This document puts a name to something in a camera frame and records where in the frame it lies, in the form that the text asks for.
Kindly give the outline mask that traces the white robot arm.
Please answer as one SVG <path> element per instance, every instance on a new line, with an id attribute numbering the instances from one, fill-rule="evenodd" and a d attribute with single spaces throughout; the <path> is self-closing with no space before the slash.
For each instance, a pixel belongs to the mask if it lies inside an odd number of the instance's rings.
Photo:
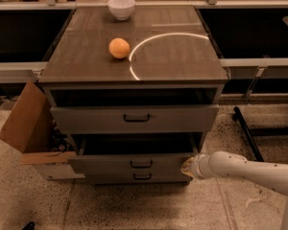
<path id="1" fill-rule="evenodd" d="M 244 156 L 225 151 L 199 153 L 181 165 L 190 177 L 240 177 L 287 196 L 280 230 L 288 230 L 288 164 L 249 161 Z"/>

